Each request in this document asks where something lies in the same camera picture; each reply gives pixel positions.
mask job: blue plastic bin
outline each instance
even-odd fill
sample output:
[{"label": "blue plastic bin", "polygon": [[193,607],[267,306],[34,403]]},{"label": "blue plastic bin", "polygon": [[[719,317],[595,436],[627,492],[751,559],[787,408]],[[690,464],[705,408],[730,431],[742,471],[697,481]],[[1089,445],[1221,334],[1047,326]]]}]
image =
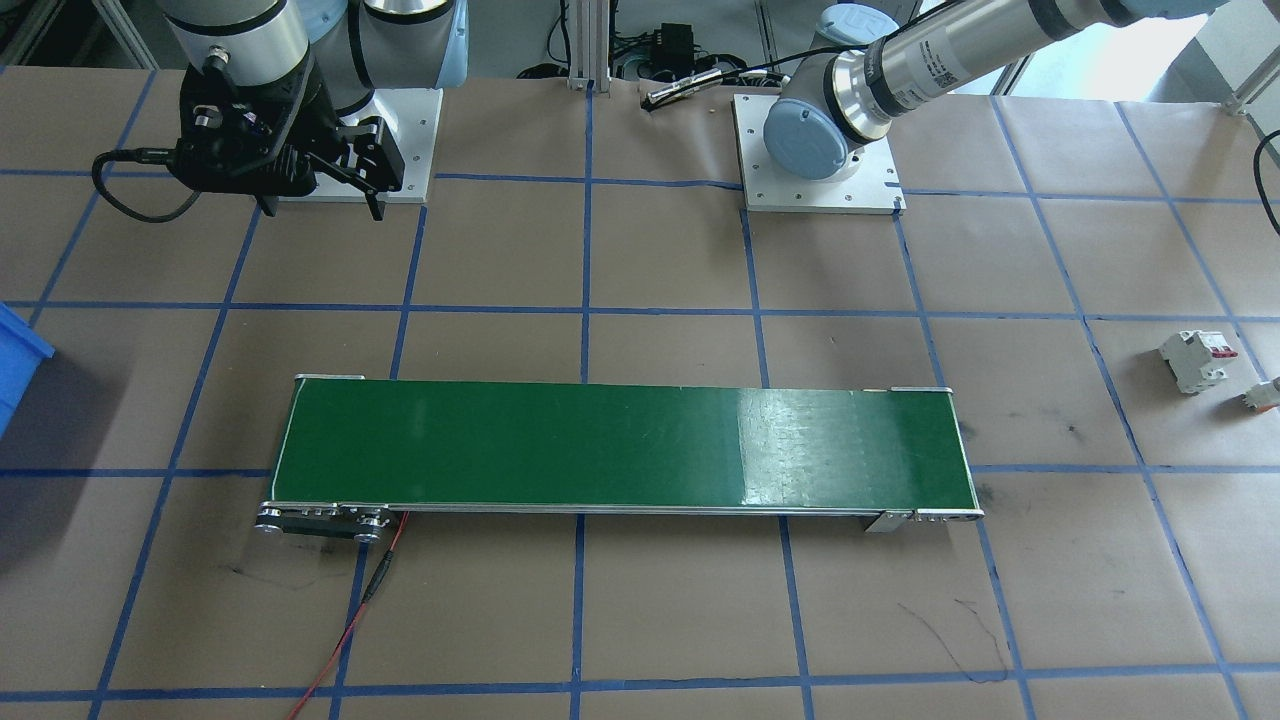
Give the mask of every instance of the blue plastic bin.
[{"label": "blue plastic bin", "polygon": [[54,348],[0,302],[0,436],[9,427],[31,375],[42,360],[52,356]]}]

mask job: blue tape line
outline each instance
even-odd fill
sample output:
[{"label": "blue tape line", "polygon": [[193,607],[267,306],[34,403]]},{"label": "blue tape line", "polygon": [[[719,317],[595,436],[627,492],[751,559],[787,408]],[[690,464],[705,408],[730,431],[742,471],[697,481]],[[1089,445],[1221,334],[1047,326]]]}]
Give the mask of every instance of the blue tape line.
[{"label": "blue tape line", "polygon": [[1204,632],[1204,638],[1208,641],[1210,652],[1213,653],[1213,661],[1217,664],[1219,673],[1222,674],[1222,680],[1226,683],[1226,691],[1231,696],[1231,705],[1235,706],[1235,714],[1240,720],[1247,720],[1249,714],[1244,710],[1244,701],[1240,698],[1240,692],[1235,687],[1235,679],[1231,676],[1231,670],[1226,664],[1226,659],[1222,656],[1222,647],[1217,641],[1217,634],[1213,632],[1213,625],[1208,621],[1208,612],[1204,611],[1204,603],[1201,601],[1199,591],[1196,588],[1196,582],[1192,579],[1190,570],[1187,568],[1187,560],[1183,557],[1183,550],[1178,544],[1178,538],[1174,536],[1174,528],[1169,523],[1169,516],[1165,514],[1165,503],[1160,498],[1160,493],[1156,492],[1156,483],[1151,478],[1151,473],[1143,473],[1143,484],[1147,486],[1147,493],[1151,496],[1152,506],[1156,509],[1156,518],[1160,520],[1160,529],[1165,533],[1165,539],[1169,542],[1169,547],[1174,553],[1175,564],[1178,565],[1178,574],[1183,578],[1183,584],[1187,587],[1187,593],[1190,596],[1192,606],[1196,609],[1196,618],[1199,619],[1201,629]]},{"label": "blue tape line", "polygon": [[1149,314],[1125,314],[1125,313],[1098,313],[1088,314],[1084,316],[1088,320],[1103,320],[1103,322],[1117,322],[1117,323],[1229,323],[1230,318],[1225,315],[1149,315]]},{"label": "blue tape line", "polygon": [[582,158],[582,327],[579,332],[577,379],[591,377],[591,169],[595,146],[595,81],[586,83],[586,147]]},{"label": "blue tape line", "polygon": [[401,322],[396,329],[396,350],[392,352],[392,369],[388,378],[399,379],[399,364],[404,355],[404,333],[408,332],[410,307],[413,302],[413,286],[417,283],[417,264],[422,255],[422,236],[426,233],[426,206],[417,213],[417,229],[413,232],[413,251],[408,258],[408,277],[404,279],[404,304],[401,307]]},{"label": "blue tape line", "polygon": [[577,720],[582,707],[582,607],[586,588],[586,515],[579,514],[573,527],[573,637],[570,667],[570,720]]},{"label": "blue tape line", "polygon": [[1085,195],[1079,192],[1028,192],[1028,197],[1037,200],[1083,200],[1085,202],[1164,202],[1162,197],[1146,195]]},{"label": "blue tape line", "polygon": [[84,205],[84,211],[81,213],[79,220],[76,223],[76,229],[72,231],[72,237],[67,241],[67,247],[63,249],[63,254],[58,258],[58,264],[54,265],[54,272],[49,275],[49,282],[45,283],[45,290],[40,292],[40,300],[37,300],[35,305],[36,309],[32,310],[31,318],[27,320],[27,325],[32,329],[35,329],[36,323],[40,322],[40,316],[45,313],[45,306],[49,304],[49,296],[54,293],[54,286],[58,284],[58,279],[63,275],[63,270],[67,269],[67,261],[72,259],[72,251],[76,250],[76,245],[84,233],[84,227],[88,225],[88,217],[93,214],[95,205],[97,205],[96,192],[90,195],[88,202]]},{"label": "blue tape line", "polygon": [[1009,615],[1005,585],[1001,583],[1000,571],[996,569],[996,553],[991,547],[991,538],[987,537],[987,523],[986,520],[978,520],[974,524],[978,528],[978,544],[982,546],[982,557],[987,564],[987,577],[991,579],[991,592],[996,598],[996,609],[1000,611],[1000,624],[1005,629],[1009,661],[1014,666],[1012,675],[1018,680],[1018,693],[1023,698],[1023,711],[1027,714],[1027,720],[1036,720],[1036,703],[1032,702],[1030,685],[1027,683],[1027,670],[1023,667],[1023,652],[1018,647],[1018,634],[1014,633],[1014,620]]},{"label": "blue tape line", "polygon": [[[0,176],[24,177],[55,177],[55,178],[87,178],[92,177],[88,170],[42,170],[37,168],[9,168],[0,169]],[[173,176],[160,170],[115,170],[110,172],[113,178],[172,178]]]},{"label": "blue tape line", "polygon": [[969,465],[969,471],[974,474],[1000,474],[1000,473],[1106,473],[1106,474],[1134,474],[1142,471],[1142,468],[1137,465],[1038,465],[1038,464],[1014,464],[1014,465]]},{"label": "blue tape line", "polygon": [[[10,307],[35,307],[38,300],[4,300]],[[129,300],[50,300],[44,307],[59,309],[110,309],[110,310],[218,310],[220,302],[209,301],[129,301]],[[271,310],[271,311],[338,311],[338,313],[397,313],[403,305],[362,304],[362,302],[232,302],[232,310]],[[580,305],[408,305],[410,313],[503,313],[503,314],[562,314],[576,315],[582,311]],[[787,307],[589,307],[593,315],[754,315],[783,318],[916,318],[914,310],[813,310]],[[1019,313],[984,310],[933,310],[925,311],[931,319],[972,319],[972,320],[1070,320],[1079,322],[1071,313]],[[1153,314],[1112,314],[1089,313],[1088,320],[1140,322],[1140,323],[1230,323],[1226,315],[1153,315]],[[1280,323],[1280,316],[1236,315],[1242,323]]]},{"label": "blue tape line", "polygon": [[[129,131],[133,129],[133,123],[138,119],[138,113],[142,110],[142,104],[146,102],[147,95],[151,92],[151,86],[155,83],[156,73],[151,70],[147,74],[147,81],[142,83],[142,91],[138,92],[138,99],[133,102],[133,110],[129,113],[129,118],[124,122],[124,129],[120,131],[120,136],[115,141],[115,149],[119,150],[124,147],[124,140],[129,136]],[[72,237],[67,241],[67,247],[63,249],[63,254],[58,258],[58,264],[54,265],[52,274],[49,275],[49,282],[45,283],[45,290],[40,293],[40,300],[36,304],[36,310],[31,314],[31,319],[27,322],[32,328],[40,320],[40,315],[44,314],[44,305],[49,302],[49,297],[54,293],[54,287],[58,284],[58,279],[61,278],[63,270],[67,269],[67,261],[70,260],[72,252],[76,250],[76,245],[79,242],[81,236],[84,233],[84,228],[88,225],[88,218],[93,213],[93,208],[97,205],[97,193],[92,193],[88,197],[88,202],[84,204],[84,211],[81,213],[79,220],[76,223],[76,229],[72,231]]]},{"label": "blue tape line", "polygon": [[769,361],[764,352],[764,322],[760,318],[760,290],[755,279],[755,251],[751,250],[751,222],[748,219],[746,209],[737,211],[739,222],[742,225],[742,247],[746,249],[746,279],[751,288],[751,319],[755,323],[755,355],[760,366],[760,387],[769,384]]},{"label": "blue tape line", "polygon": [[[1213,296],[1217,297],[1219,304],[1222,306],[1222,310],[1230,319],[1231,329],[1235,331],[1235,334],[1240,338],[1240,343],[1244,345],[1244,351],[1245,355],[1249,356],[1249,363],[1253,365],[1253,372],[1257,373],[1260,380],[1270,380],[1271,378],[1267,377],[1262,370],[1262,363],[1258,360],[1258,354],[1253,351],[1253,346],[1252,343],[1249,343],[1249,338],[1244,334],[1244,328],[1240,327],[1239,320],[1236,320],[1235,318],[1235,313],[1231,310],[1230,302],[1226,301],[1226,295],[1222,293],[1222,288],[1221,286],[1219,286],[1217,278],[1215,278],[1213,273],[1208,269],[1208,263],[1204,260],[1204,254],[1201,252],[1199,245],[1196,243],[1196,238],[1192,236],[1190,228],[1188,228],[1187,222],[1183,220],[1183,214],[1178,210],[1178,204],[1174,202],[1172,197],[1170,197],[1169,190],[1165,187],[1165,182],[1160,179],[1160,173],[1156,172],[1156,164],[1151,160],[1151,156],[1147,155],[1147,149],[1143,147],[1142,141],[1138,140],[1138,133],[1133,129],[1133,123],[1129,122],[1129,115],[1125,114],[1124,108],[1120,106],[1119,102],[1115,104],[1115,109],[1116,113],[1120,115],[1120,122],[1124,123],[1124,129],[1129,133],[1129,138],[1133,140],[1134,147],[1138,149],[1138,155],[1142,156],[1142,161],[1147,165],[1147,170],[1151,173],[1151,177],[1156,181],[1156,187],[1160,188],[1160,195],[1162,196],[1162,200],[1169,205],[1169,211],[1174,214],[1174,220],[1178,222],[1178,229],[1181,231],[1183,237],[1187,240],[1187,247],[1190,249],[1192,255],[1196,258],[1196,263],[1198,263],[1201,266],[1201,272],[1204,273],[1204,279],[1208,281],[1210,290],[1213,291]],[[1236,696],[1234,694],[1235,684],[1234,683],[1229,684],[1231,685],[1233,698],[1236,698]]]},{"label": "blue tape line", "polygon": [[[1222,310],[1226,311],[1228,316],[1231,318],[1231,325],[1235,333],[1239,336],[1240,342],[1244,345],[1245,352],[1249,355],[1249,360],[1253,364],[1258,378],[1262,378],[1262,366],[1258,364],[1258,356],[1249,345],[1244,331],[1240,328],[1239,322],[1236,322],[1231,313],[1231,306],[1226,301],[1226,296],[1222,295],[1221,287],[1217,284],[1217,279],[1213,278],[1213,273],[1210,272],[1208,263],[1204,260],[1204,255],[1201,252],[1199,247],[1196,245],[1196,238],[1192,237],[1190,229],[1183,220],[1181,213],[1178,211],[1178,205],[1174,204],[1169,195],[1169,190],[1165,187],[1164,181],[1160,178],[1160,173],[1156,170],[1155,163],[1147,154],[1147,149],[1143,147],[1142,141],[1138,138],[1138,133],[1133,128],[1133,123],[1129,122],[1129,117],[1125,114],[1124,108],[1116,102],[1116,113],[1120,115],[1120,122],[1124,123],[1125,132],[1129,133],[1129,138],[1133,140],[1134,147],[1142,156],[1142,161],[1147,165],[1147,170],[1151,173],[1152,179],[1156,181],[1156,187],[1160,188],[1160,193],[1164,196],[1165,201],[1169,204],[1170,213],[1174,214],[1174,219],[1178,222],[1178,228],[1181,231],[1183,237],[1187,238],[1187,246],[1190,249],[1192,254],[1196,256],[1196,261],[1199,263],[1201,270],[1204,273],[1204,278],[1210,283],[1210,288],[1217,297],[1219,302],[1222,305]],[[1120,411],[1120,419],[1124,421],[1125,432],[1129,434],[1130,443],[1133,445],[1134,454],[1138,457],[1138,462],[1146,465],[1138,451],[1138,442],[1133,434],[1133,428],[1129,425],[1129,419],[1124,415],[1124,410]],[[1183,578],[1183,584],[1187,587],[1187,594],[1190,597],[1192,605],[1196,609],[1196,616],[1199,619],[1201,629],[1204,632],[1204,638],[1208,641],[1210,651],[1213,653],[1213,660],[1217,662],[1220,671],[1222,673],[1222,682],[1226,684],[1228,694],[1231,697],[1231,705],[1235,706],[1235,714],[1240,720],[1247,720],[1249,714],[1244,708],[1244,701],[1240,698],[1239,688],[1235,685],[1235,678],[1231,676],[1231,670],[1226,664],[1226,659],[1222,656],[1222,647],[1219,643],[1217,633],[1213,632],[1213,625],[1208,620],[1208,612],[1204,610],[1204,605],[1201,601],[1199,589],[1196,587],[1196,582],[1192,578],[1190,570],[1187,568],[1187,560],[1183,557],[1181,547],[1178,544],[1178,537],[1174,534],[1172,525],[1169,523],[1169,516],[1165,514],[1165,503],[1160,498],[1160,493],[1156,489],[1156,483],[1151,477],[1149,471],[1143,471],[1143,483],[1147,486],[1147,492],[1151,495],[1152,506],[1156,510],[1156,516],[1160,520],[1160,528],[1165,533],[1165,539],[1169,543],[1169,548],[1174,555],[1175,564],[1178,565],[1178,574]]]},{"label": "blue tape line", "polygon": [[[346,628],[351,619],[356,616],[356,611],[360,609],[360,598],[364,594],[365,584],[365,568],[369,565],[369,546],[361,543],[360,551],[356,552],[356,569],[351,574],[351,597],[347,600],[347,619],[343,621],[342,626]],[[343,691],[347,684],[347,667],[351,664],[351,648],[356,644],[356,634],[360,628],[352,628],[351,637],[347,638],[347,646],[342,648],[342,653],[338,656],[338,671],[333,675],[333,685],[330,688],[330,697],[333,701],[329,702],[329,720],[338,720],[342,714],[342,697]]]},{"label": "blue tape line", "polygon": [[1028,670],[1032,680],[1062,680],[1068,678],[1140,678],[1161,675],[1216,675],[1217,665],[1126,665],[1121,667],[1051,667]]},{"label": "blue tape line", "polygon": [[943,197],[1027,197],[1025,192],[997,190],[942,190],[933,187],[904,187],[904,195],[940,195]]},{"label": "blue tape line", "polygon": [[129,589],[124,597],[124,607],[120,609],[120,619],[116,621],[115,634],[111,638],[111,646],[108,650],[106,661],[102,664],[102,673],[99,676],[97,693],[93,698],[92,706],[90,707],[88,720],[97,720],[97,716],[102,710],[102,700],[108,687],[110,685],[111,674],[115,671],[115,662],[120,656],[120,646],[124,643],[124,633],[128,630],[129,620],[133,614],[133,603],[137,601],[138,589],[142,585],[142,574],[146,571],[147,560],[151,557],[151,546],[155,542],[156,530],[160,527],[160,515],[164,512],[165,502],[169,498],[169,489],[173,487],[175,470],[178,469],[178,459],[182,456],[182,448],[187,442],[187,433],[191,430],[191,421],[196,416],[196,405],[200,404],[200,395],[204,391],[205,379],[209,375],[209,368],[214,361],[214,352],[218,350],[218,341],[221,337],[223,327],[227,324],[227,314],[229,313],[230,300],[236,295],[237,284],[239,284],[241,272],[244,269],[244,259],[248,256],[250,246],[253,243],[253,233],[257,229],[257,220],[260,217],[260,210],[255,208],[253,214],[250,217],[248,229],[244,232],[244,242],[241,245],[239,256],[236,259],[236,266],[227,283],[227,293],[223,296],[224,306],[218,313],[218,319],[214,322],[214,331],[210,334],[209,346],[205,348],[205,356],[200,363],[200,372],[196,374],[196,384],[191,389],[191,398],[187,401],[187,410],[182,416],[182,424],[178,427],[178,439],[173,445],[173,452],[169,456],[169,466],[165,471],[164,480],[160,483],[160,492],[156,496],[155,506],[151,510],[147,532],[142,538],[138,560],[134,564],[133,577],[129,580]]},{"label": "blue tape line", "polygon": [[796,643],[796,667],[800,671],[797,680],[804,701],[804,716],[805,720],[814,720],[813,687],[809,678],[809,651],[804,641],[804,619],[800,616],[800,591],[796,585],[795,557],[791,553],[791,525],[783,515],[778,516],[778,537],[782,541],[782,568],[787,577],[787,603],[791,606],[791,634],[795,637]]},{"label": "blue tape line", "polygon": [[[1198,202],[1198,204],[1211,204],[1211,205],[1262,205],[1261,197],[1170,197],[1174,202]],[[1280,202],[1280,200],[1272,200],[1272,204]]]},{"label": "blue tape line", "polygon": [[937,310],[924,313],[931,319],[963,319],[963,320],[1071,320],[1079,318],[1070,313],[987,313],[973,310]]},{"label": "blue tape line", "polygon": [[[1230,665],[1233,673],[1280,673],[1280,662],[1238,662]],[[1201,665],[1117,665],[1084,667],[1044,667],[1025,670],[1030,680],[1078,678],[1151,678],[1179,675],[1211,675],[1220,670],[1212,664]],[[970,673],[881,673],[868,675],[812,675],[812,687],[909,685],[1000,682],[1004,671],[978,670]],[[763,678],[691,678],[668,679],[605,679],[579,683],[582,693],[611,693],[636,691],[695,691],[733,688],[795,688],[801,685],[797,675]],[[489,696],[489,694],[563,694],[573,691],[573,683],[439,683],[439,684],[370,684],[346,685],[340,696],[351,697],[429,697],[429,696]],[[239,687],[239,688],[146,688],[108,691],[108,701],[164,701],[164,700],[257,700],[296,698],[302,687]],[[95,691],[0,691],[0,702],[87,702]],[[321,687],[315,697],[334,697],[332,687]]]},{"label": "blue tape line", "polygon": [[506,313],[515,315],[577,315],[581,306],[539,306],[539,305],[411,305],[413,313]]},{"label": "blue tape line", "polygon": [[626,184],[634,187],[718,187],[721,190],[742,191],[742,183],[713,179],[654,181],[637,178],[591,178],[591,182],[596,184]]},{"label": "blue tape line", "polygon": [[1280,673],[1280,662],[1233,662],[1233,673]]},{"label": "blue tape line", "polygon": [[813,684],[822,687],[916,685],[934,683],[998,683],[1007,679],[1004,670],[972,670],[966,673],[883,673],[876,675],[814,675]]},{"label": "blue tape line", "polygon": [[[1175,564],[1178,565],[1179,574],[1183,578],[1183,584],[1187,588],[1188,597],[1190,598],[1192,605],[1196,607],[1197,618],[1201,621],[1201,629],[1204,633],[1204,637],[1206,637],[1206,639],[1207,639],[1207,642],[1210,644],[1210,650],[1213,653],[1213,660],[1217,664],[1217,667],[1219,667],[1219,670],[1220,670],[1220,673],[1222,675],[1224,682],[1226,683],[1228,692],[1231,696],[1233,705],[1235,705],[1236,714],[1239,715],[1239,717],[1242,720],[1245,720],[1248,717],[1248,715],[1244,711],[1244,705],[1242,703],[1240,697],[1239,697],[1239,692],[1235,688],[1235,682],[1231,679],[1230,670],[1226,667],[1226,662],[1222,659],[1221,647],[1217,643],[1217,635],[1213,633],[1213,628],[1208,623],[1208,615],[1204,614],[1204,609],[1203,609],[1203,605],[1201,603],[1201,598],[1199,598],[1199,592],[1196,589],[1196,584],[1192,582],[1190,573],[1187,570],[1187,564],[1183,560],[1181,550],[1178,546],[1178,539],[1174,537],[1172,528],[1169,524],[1169,518],[1165,515],[1165,510],[1164,510],[1164,505],[1162,505],[1162,502],[1160,500],[1160,495],[1156,492],[1156,486],[1152,482],[1151,471],[1147,468],[1147,461],[1143,457],[1142,448],[1138,446],[1137,436],[1134,434],[1133,427],[1129,423],[1129,418],[1128,418],[1128,415],[1124,411],[1124,406],[1120,402],[1120,395],[1116,391],[1115,380],[1114,380],[1114,378],[1111,375],[1110,369],[1107,368],[1106,359],[1102,357],[1102,351],[1098,348],[1098,342],[1097,342],[1097,340],[1093,336],[1093,329],[1089,327],[1089,322],[1088,322],[1088,319],[1087,319],[1087,316],[1085,316],[1085,314],[1084,314],[1084,311],[1083,311],[1083,309],[1080,306],[1079,295],[1076,295],[1076,292],[1075,292],[1075,286],[1071,283],[1070,274],[1068,273],[1066,264],[1062,260],[1062,255],[1061,255],[1061,252],[1060,252],[1060,250],[1057,247],[1057,242],[1053,238],[1052,231],[1050,231],[1048,222],[1046,220],[1043,209],[1041,208],[1041,204],[1039,204],[1039,199],[1032,191],[1030,178],[1028,177],[1028,174],[1025,172],[1025,168],[1023,167],[1021,158],[1018,154],[1018,149],[1014,146],[1012,136],[1009,133],[1009,127],[1005,123],[1004,114],[1000,110],[1000,104],[996,102],[995,97],[992,97],[991,105],[992,105],[992,108],[996,111],[996,122],[1000,124],[1001,133],[1004,133],[1004,136],[1005,136],[1005,142],[1009,145],[1009,150],[1010,150],[1010,152],[1014,156],[1014,163],[1018,167],[1018,173],[1021,177],[1023,184],[1027,187],[1028,192],[1032,192],[1032,206],[1036,209],[1036,217],[1039,220],[1041,228],[1044,232],[1044,238],[1048,242],[1050,249],[1052,250],[1053,260],[1059,265],[1059,272],[1062,275],[1062,282],[1066,284],[1068,295],[1070,295],[1070,297],[1071,297],[1071,305],[1075,307],[1075,311],[1080,316],[1080,327],[1084,329],[1084,336],[1085,336],[1085,340],[1089,343],[1089,350],[1093,354],[1093,359],[1094,359],[1094,363],[1098,366],[1098,372],[1102,374],[1102,380],[1103,380],[1103,384],[1107,388],[1107,395],[1111,396],[1111,404],[1115,407],[1116,415],[1120,418],[1121,425],[1124,427],[1125,437],[1129,441],[1129,447],[1133,451],[1133,456],[1134,456],[1134,459],[1138,462],[1138,466],[1139,466],[1139,470],[1140,470],[1140,474],[1142,474],[1142,479],[1143,479],[1143,484],[1146,484],[1146,487],[1147,487],[1147,492],[1151,496],[1152,507],[1155,509],[1156,516],[1157,516],[1157,519],[1160,520],[1160,524],[1161,524],[1161,529],[1165,533],[1165,541],[1169,544],[1170,552],[1174,555]],[[1161,195],[1165,197],[1165,200],[1167,200],[1169,193],[1165,190],[1164,183],[1160,181],[1160,177],[1156,174],[1155,165],[1151,164],[1151,159],[1147,156],[1146,151],[1142,149],[1142,143],[1138,142],[1138,137],[1137,137],[1137,135],[1134,135],[1133,127],[1129,124],[1128,118],[1125,118],[1124,111],[1120,109],[1119,105],[1116,105],[1116,110],[1119,111],[1120,119],[1124,122],[1126,131],[1129,132],[1129,135],[1133,138],[1135,146],[1138,147],[1139,154],[1142,155],[1143,160],[1147,163],[1147,169],[1152,173],[1152,177],[1156,179],[1156,184],[1160,188]],[[1178,215],[1176,208],[1174,208],[1171,202],[1169,204],[1169,206],[1174,211],[1175,219],[1178,219],[1179,224],[1181,224],[1181,217]],[[1188,241],[1189,245],[1192,245],[1193,251],[1194,251],[1194,243],[1193,243],[1189,233],[1187,234],[1187,241]],[[1203,266],[1203,269],[1204,269],[1204,272],[1207,274],[1208,268]],[[1230,307],[1226,305],[1225,300],[1222,300],[1222,309],[1226,310],[1226,313],[1230,315]]]},{"label": "blue tape line", "polygon": [[87,178],[87,177],[90,177],[90,172],[88,170],[0,169],[0,176],[55,177],[55,178]]},{"label": "blue tape line", "polygon": [[[975,474],[1108,473],[1138,474],[1138,465],[997,464],[969,465]],[[1277,475],[1280,465],[1147,465],[1155,475]],[[163,478],[164,468],[0,468],[0,478]],[[174,478],[266,478],[265,468],[178,468]]]},{"label": "blue tape line", "polygon": [[[253,468],[221,469],[174,469],[175,478],[265,478],[268,470]],[[4,468],[0,469],[0,478],[163,478],[170,474],[165,468]]]},{"label": "blue tape line", "polygon": [[485,173],[435,173],[436,179],[471,179],[471,181],[497,181],[497,182],[559,182],[580,183],[584,178],[566,176],[498,176]]},{"label": "blue tape line", "polygon": [[[586,147],[582,158],[582,328],[579,382],[590,379],[591,360],[591,170],[595,163],[595,81],[586,83]],[[568,717],[582,716],[582,609],[586,592],[586,515],[573,525],[573,620],[570,638]]]},{"label": "blue tape line", "polygon": [[1148,470],[1157,475],[1274,475],[1280,474],[1280,465],[1149,465]]},{"label": "blue tape line", "polygon": [[902,229],[902,218],[893,215],[893,232],[897,233],[897,246],[902,252],[902,268],[906,270],[906,282],[911,287],[911,300],[915,302],[915,311],[920,318],[920,333],[924,337],[924,347],[929,352],[929,365],[933,368],[933,382],[942,387],[946,379],[942,374],[942,363],[938,360],[938,347],[933,342],[933,329],[929,327],[929,314],[924,309],[924,299],[920,296],[920,284],[915,279],[915,264],[911,263],[911,250],[906,246],[906,231]]}]

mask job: cable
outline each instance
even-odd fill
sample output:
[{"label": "cable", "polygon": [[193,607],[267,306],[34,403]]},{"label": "cable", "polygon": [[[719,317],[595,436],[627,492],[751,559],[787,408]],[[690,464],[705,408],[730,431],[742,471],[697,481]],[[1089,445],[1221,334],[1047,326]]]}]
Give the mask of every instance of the cable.
[{"label": "cable", "polygon": [[296,720],[298,714],[302,712],[302,707],[311,700],[315,694],[316,688],[324,682],[325,676],[329,675],[329,670],[333,670],[333,664],[338,661],[338,656],[342,655],[342,648],[347,646],[347,641],[351,639],[351,634],[356,632],[356,624],[365,615],[365,609],[369,607],[369,601],[374,598],[374,593],[378,592],[379,585],[383,584],[383,578],[387,577],[387,570],[392,566],[392,557],[396,555],[396,546],[399,543],[401,533],[404,532],[404,525],[408,523],[408,511],[401,512],[399,527],[396,528],[396,537],[392,538],[392,543],[387,546],[387,552],[383,553],[383,559],[378,562],[378,569],[369,578],[369,584],[365,585],[365,594],[360,598],[360,606],[356,607],[356,612],[351,616],[351,623],[347,623],[347,629],[342,632],[342,637],[338,638],[338,644],[334,646],[333,652],[329,655],[329,661],[325,662],[324,670],[316,675],[315,682],[307,688],[307,692],[302,693],[297,705],[289,711],[285,720]]},{"label": "cable", "polygon": [[564,38],[564,64],[573,64],[573,54],[568,47],[568,0],[561,0],[561,37]]},{"label": "cable", "polygon": [[169,220],[175,220],[196,204],[196,200],[200,199],[200,191],[192,191],[191,197],[188,197],[182,205],[178,206],[177,210],[172,213],[165,213],[164,215],[143,215],[124,202],[120,202],[109,190],[106,190],[106,183],[102,181],[102,168],[105,168],[108,163],[166,165],[172,156],[172,150],[163,150],[157,147],[138,147],[137,150],[111,150],[109,152],[102,152],[97,158],[93,158],[93,165],[90,168],[90,176],[93,178],[93,188],[97,190],[97,193],[101,195],[102,200],[106,200],[111,208],[115,208],[134,220],[142,220],[143,223],[168,223]]},{"label": "cable", "polygon": [[1280,129],[1263,137],[1257,150],[1253,151],[1253,184],[1258,187],[1258,197],[1262,199],[1262,209],[1266,211],[1267,219],[1271,220],[1271,229],[1280,234],[1280,222],[1276,222],[1276,211],[1271,208],[1271,200],[1267,199],[1267,188],[1262,186],[1262,152],[1277,137],[1280,137]]},{"label": "cable", "polygon": [[726,73],[721,73],[718,76],[713,76],[713,77],[699,79],[696,82],[691,82],[687,86],[685,86],[684,88],[681,88],[681,92],[678,92],[676,95],[672,95],[672,96],[666,97],[663,100],[659,100],[657,102],[649,102],[649,100],[646,99],[644,102],[640,104],[640,106],[652,113],[652,111],[657,110],[658,108],[667,106],[667,105],[675,102],[676,100],[680,100],[681,97],[687,96],[689,92],[691,90],[696,88],[696,87],[701,87],[704,85],[713,83],[713,82],[721,82],[724,78],[737,77],[737,76],[740,76],[742,73],[749,73],[749,72],[753,72],[753,70],[763,70],[763,69],[767,69],[767,68],[781,65],[783,63],[790,63],[791,60],[801,60],[804,58],[812,58],[813,55],[824,55],[824,54],[829,54],[829,53],[847,53],[850,50],[867,50],[867,47],[868,47],[867,45],[833,45],[831,47],[814,47],[812,50],[805,50],[804,53],[796,53],[795,55],[787,55],[786,58],[778,58],[777,60],[769,60],[768,63],[760,63],[759,65],[751,65],[750,68],[737,68],[737,69],[728,70]]},{"label": "cable", "polygon": [[[568,54],[568,4],[567,4],[567,0],[559,0],[559,5],[561,5],[561,14],[559,14],[559,17],[556,18],[554,20],[552,20],[552,27],[547,28],[547,56],[550,58],[552,60],[556,60],[557,63],[567,65],[568,64],[568,59],[570,59],[570,54]],[[552,53],[552,36],[556,35],[556,26],[559,26],[561,29],[564,33],[564,59],[563,60],[561,60],[559,58],[556,56],[554,53]]]}]

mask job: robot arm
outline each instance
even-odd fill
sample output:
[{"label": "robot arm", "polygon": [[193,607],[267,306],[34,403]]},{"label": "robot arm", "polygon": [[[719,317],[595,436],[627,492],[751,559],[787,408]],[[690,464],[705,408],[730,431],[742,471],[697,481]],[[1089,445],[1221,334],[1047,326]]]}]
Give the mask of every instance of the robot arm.
[{"label": "robot arm", "polygon": [[[769,154],[792,174],[828,178],[850,154],[888,132],[893,118],[1065,40],[1096,23],[1185,18],[1225,0],[955,0],[876,40],[864,51],[805,59],[764,126]],[[850,45],[828,9],[817,44]]]},{"label": "robot arm", "polygon": [[319,172],[356,187],[380,220],[380,193],[399,190],[404,173],[394,118],[348,124],[339,115],[358,113],[375,88],[457,86],[466,77],[466,0],[159,4],[191,61],[180,138],[173,150],[95,161],[99,191],[140,219],[148,218],[105,192],[105,161],[163,164],[196,193],[251,195],[268,215],[280,196],[310,195]]}]

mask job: label sticker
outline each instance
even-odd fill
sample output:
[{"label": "label sticker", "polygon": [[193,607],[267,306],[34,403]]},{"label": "label sticker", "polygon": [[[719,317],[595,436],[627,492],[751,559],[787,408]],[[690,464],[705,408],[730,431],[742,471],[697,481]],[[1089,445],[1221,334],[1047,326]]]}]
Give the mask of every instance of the label sticker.
[{"label": "label sticker", "polygon": [[916,106],[927,100],[945,95],[948,90],[961,83],[961,78],[969,77],[969,70],[960,64],[951,47],[951,38],[947,28],[940,27],[908,50],[906,67],[911,72],[913,86],[897,92],[899,101],[908,106]]}]

